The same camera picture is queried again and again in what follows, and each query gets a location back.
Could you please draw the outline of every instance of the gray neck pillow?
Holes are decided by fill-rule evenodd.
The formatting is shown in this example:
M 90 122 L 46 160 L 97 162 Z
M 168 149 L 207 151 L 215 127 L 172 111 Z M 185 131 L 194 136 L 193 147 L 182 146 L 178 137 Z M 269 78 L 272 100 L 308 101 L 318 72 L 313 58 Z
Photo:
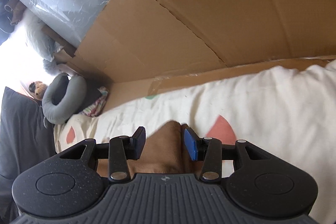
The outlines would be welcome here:
M 64 124 L 72 114 L 76 113 L 85 99 L 87 90 L 84 77 L 73 76 L 69 81 L 64 97 L 57 105 L 54 105 L 53 95 L 62 85 L 62 77 L 64 76 L 67 77 L 67 74 L 62 73 L 56 76 L 42 99 L 43 114 L 49 122 L 55 125 Z

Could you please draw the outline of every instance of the bed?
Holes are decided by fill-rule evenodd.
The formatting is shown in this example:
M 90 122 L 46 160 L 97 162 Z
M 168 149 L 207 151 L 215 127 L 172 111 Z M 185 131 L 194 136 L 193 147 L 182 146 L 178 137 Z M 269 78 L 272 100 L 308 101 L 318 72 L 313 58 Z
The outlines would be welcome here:
M 85 139 L 106 142 L 147 136 L 168 120 L 187 123 L 200 137 L 222 142 L 246 139 L 312 175 L 319 195 L 310 215 L 319 223 L 336 220 L 336 61 L 303 72 L 274 67 L 258 74 L 144 97 L 96 118 L 74 115 L 54 129 L 56 151 Z M 223 176 L 233 172 L 223 163 Z

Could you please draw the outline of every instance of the gray fabric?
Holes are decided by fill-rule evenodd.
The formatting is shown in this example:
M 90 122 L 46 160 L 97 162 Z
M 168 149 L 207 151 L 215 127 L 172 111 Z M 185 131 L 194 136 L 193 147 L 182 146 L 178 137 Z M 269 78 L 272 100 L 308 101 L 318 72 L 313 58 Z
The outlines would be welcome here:
M 18 217 L 11 192 L 15 178 L 55 154 L 53 125 L 48 121 L 44 123 L 41 106 L 6 87 L 0 122 L 0 218 L 3 223 Z
M 42 100 L 44 116 L 49 122 L 56 125 L 64 124 L 83 103 L 86 95 L 86 82 L 82 76 L 73 76 L 68 84 L 67 91 L 58 105 L 52 102 L 53 94 L 59 88 L 62 77 L 59 74 L 48 86 Z

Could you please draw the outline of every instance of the dark cushion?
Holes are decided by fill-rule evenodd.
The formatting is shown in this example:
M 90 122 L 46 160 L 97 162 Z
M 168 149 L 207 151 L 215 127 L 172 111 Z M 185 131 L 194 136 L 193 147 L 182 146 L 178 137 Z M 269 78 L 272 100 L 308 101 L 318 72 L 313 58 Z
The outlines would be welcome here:
M 55 90 L 51 97 L 51 102 L 53 103 L 53 105 L 58 105 L 61 102 L 61 100 L 65 96 L 65 93 L 67 92 L 69 84 L 69 78 L 66 73 L 59 74 L 57 77 L 59 77 L 58 88 Z
M 11 187 L 23 171 L 55 155 L 53 125 L 42 107 L 29 97 L 5 88 L 0 121 L 0 217 L 18 216 Z
M 101 92 L 98 90 L 98 88 L 100 88 L 100 85 L 98 85 L 98 83 L 96 83 L 96 81 L 94 80 L 85 79 L 85 81 L 86 81 L 86 95 L 83 103 L 78 108 L 76 113 L 79 113 L 85 108 L 91 106 L 101 97 Z

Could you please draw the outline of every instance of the ridged rubber surface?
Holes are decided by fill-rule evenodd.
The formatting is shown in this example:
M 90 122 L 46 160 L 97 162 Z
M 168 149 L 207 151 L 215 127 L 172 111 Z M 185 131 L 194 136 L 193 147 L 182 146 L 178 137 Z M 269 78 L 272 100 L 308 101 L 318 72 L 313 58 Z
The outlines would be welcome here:
M 249 224 L 316 223 L 308 216 L 265 220 L 234 207 L 218 185 L 197 181 L 192 174 L 137 174 L 126 184 L 111 186 L 104 198 L 81 215 L 41 219 L 23 215 L 15 224 Z

